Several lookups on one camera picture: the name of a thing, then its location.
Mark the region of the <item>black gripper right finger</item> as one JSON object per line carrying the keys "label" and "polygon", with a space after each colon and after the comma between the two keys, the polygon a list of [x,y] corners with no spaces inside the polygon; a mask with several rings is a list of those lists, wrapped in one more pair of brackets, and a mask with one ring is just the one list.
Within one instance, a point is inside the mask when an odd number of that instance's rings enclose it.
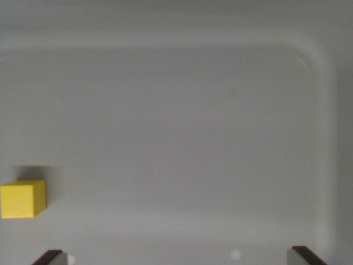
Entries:
{"label": "black gripper right finger", "polygon": [[287,250],[287,265],[327,265],[307,246],[293,246]]}

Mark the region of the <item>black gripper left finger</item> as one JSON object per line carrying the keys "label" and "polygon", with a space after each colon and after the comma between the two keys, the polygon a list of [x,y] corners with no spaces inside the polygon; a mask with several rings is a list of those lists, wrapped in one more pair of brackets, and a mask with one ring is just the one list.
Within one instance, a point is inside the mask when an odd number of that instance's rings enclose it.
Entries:
{"label": "black gripper left finger", "polygon": [[62,250],[48,250],[33,265],[68,265],[68,255]]}

